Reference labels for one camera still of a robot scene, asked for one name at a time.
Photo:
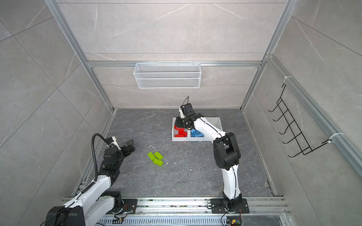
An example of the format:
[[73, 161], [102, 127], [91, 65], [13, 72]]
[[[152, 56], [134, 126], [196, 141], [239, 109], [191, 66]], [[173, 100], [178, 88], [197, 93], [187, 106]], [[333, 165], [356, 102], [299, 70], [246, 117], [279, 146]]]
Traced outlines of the blue lego brick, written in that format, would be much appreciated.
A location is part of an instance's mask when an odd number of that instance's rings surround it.
[[204, 137], [204, 135], [203, 134], [191, 134], [191, 137]]

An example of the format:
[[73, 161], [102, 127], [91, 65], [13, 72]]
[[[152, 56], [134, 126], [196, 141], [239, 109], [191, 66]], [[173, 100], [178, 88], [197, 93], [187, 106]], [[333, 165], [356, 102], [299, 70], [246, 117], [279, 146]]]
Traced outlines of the green brick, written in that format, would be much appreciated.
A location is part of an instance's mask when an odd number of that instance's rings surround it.
[[154, 156], [155, 156], [157, 159], [159, 159], [159, 160], [163, 160], [163, 159], [164, 159], [164, 156], [163, 156], [160, 152], [158, 152], [158, 151], [156, 151], [156, 152], [154, 153]]
[[154, 160], [153, 160], [153, 163], [154, 163], [155, 165], [157, 165], [157, 166], [160, 166], [160, 167], [162, 167], [163, 164], [164, 164], [164, 162], [163, 162], [162, 160], [159, 160], [159, 159], [154, 159]]
[[147, 154], [147, 156], [151, 159], [151, 161], [154, 161], [156, 159], [156, 157], [154, 156], [154, 154], [152, 152], [149, 152]]

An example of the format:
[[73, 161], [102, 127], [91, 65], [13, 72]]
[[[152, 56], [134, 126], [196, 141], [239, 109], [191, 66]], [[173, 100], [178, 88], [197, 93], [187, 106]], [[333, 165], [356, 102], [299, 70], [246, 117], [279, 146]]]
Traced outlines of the red arch lego piece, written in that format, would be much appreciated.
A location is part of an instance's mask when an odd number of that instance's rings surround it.
[[175, 125], [174, 125], [174, 129], [177, 130], [177, 131], [184, 131], [185, 130], [185, 128], [179, 128], [179, 127], [176, 127]]

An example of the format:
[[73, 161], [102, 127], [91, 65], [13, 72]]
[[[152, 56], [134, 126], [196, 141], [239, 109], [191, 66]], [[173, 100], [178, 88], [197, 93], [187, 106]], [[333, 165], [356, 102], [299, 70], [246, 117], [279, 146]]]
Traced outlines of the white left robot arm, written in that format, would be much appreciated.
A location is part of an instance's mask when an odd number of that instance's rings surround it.
[[47, 214], [44, 226], [94, 226], [107, 213], [119, 214], [125, 211], [120, 192], [110, 191], [119, 174], [125, 157], [135, 151], [131, 139], [120, 147], [113, 142], [106, 149], [97, 179], [92, 181], [80, 194], [62, 206], [53, 207]]

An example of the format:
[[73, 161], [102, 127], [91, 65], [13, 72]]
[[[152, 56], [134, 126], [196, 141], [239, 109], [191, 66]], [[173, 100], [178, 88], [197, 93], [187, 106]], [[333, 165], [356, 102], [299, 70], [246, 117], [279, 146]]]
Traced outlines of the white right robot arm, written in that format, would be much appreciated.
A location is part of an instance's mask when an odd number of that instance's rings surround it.
[[213, 142], [214, 160], [222, 170], [223, 205], [227, 210], [236, 208], [242, 202], [242, 195], [238, 182], [241, 153], [235, 135], [218, 129], [204, 115], [196, 113], [190, 103], [181, 105], [179, 112], [180, 116], [175, 120], [176, 127], [195, 129]]

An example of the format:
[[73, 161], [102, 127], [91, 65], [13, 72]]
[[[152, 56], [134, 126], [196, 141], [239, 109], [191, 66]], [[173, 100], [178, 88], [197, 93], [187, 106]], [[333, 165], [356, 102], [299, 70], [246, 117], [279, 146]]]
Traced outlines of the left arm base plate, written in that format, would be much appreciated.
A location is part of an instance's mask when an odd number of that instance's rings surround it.
[[128, 214], [133, 213], [137, 209], [138, 199], [123, 199], [115, 200], [115, 205], [113, 209], [107, 212], [108, 215], [110, 214]]

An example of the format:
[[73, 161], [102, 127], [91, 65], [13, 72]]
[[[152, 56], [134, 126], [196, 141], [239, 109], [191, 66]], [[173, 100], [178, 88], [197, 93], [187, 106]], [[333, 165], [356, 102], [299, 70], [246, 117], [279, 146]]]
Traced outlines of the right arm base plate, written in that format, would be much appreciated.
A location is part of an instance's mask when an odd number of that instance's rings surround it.
[[228, 201], [227, 199], [211, 199], [206, 205], [213, 214], [224, 213], [250, 213], [247, 200], [244, 198], [237, 198], [236, 201]]

